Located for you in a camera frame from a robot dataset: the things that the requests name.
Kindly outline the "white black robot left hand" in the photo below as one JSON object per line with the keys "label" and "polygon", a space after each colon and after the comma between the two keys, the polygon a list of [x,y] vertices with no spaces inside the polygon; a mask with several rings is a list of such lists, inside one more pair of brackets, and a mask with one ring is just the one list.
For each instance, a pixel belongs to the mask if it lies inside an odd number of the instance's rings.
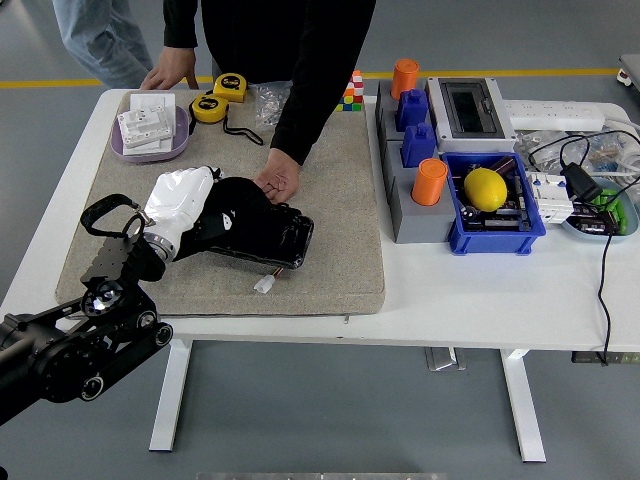
{"label": "white black robot left hand", "polygon": [[144,238],[168,261],[182,235],[201,217],[212,187],[225,177],[220,168],[202,166],[161,174],[144,208]]}

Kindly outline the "person's left hand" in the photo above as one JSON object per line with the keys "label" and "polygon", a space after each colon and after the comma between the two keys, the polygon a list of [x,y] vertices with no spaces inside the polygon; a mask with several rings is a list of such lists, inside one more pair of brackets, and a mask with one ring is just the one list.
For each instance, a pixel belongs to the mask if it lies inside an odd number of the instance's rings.
{"label": "person's left hand", "polygon": [[300,170],[300,165],[288,154],[271,148],[267,162],[254,183],[272,203],[286,203],[298,192]]}

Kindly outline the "person's right hand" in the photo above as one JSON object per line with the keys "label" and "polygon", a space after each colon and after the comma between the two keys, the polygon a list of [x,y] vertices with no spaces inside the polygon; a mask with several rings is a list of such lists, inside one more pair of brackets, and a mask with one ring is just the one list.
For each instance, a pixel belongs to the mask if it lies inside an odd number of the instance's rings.
{"label": "person's right hand", "polygon": [[164,47],[157,65],[146,75],[141,90],[169,90],[185,80],[190,89],[199,89],[195,75],[193,48]]}

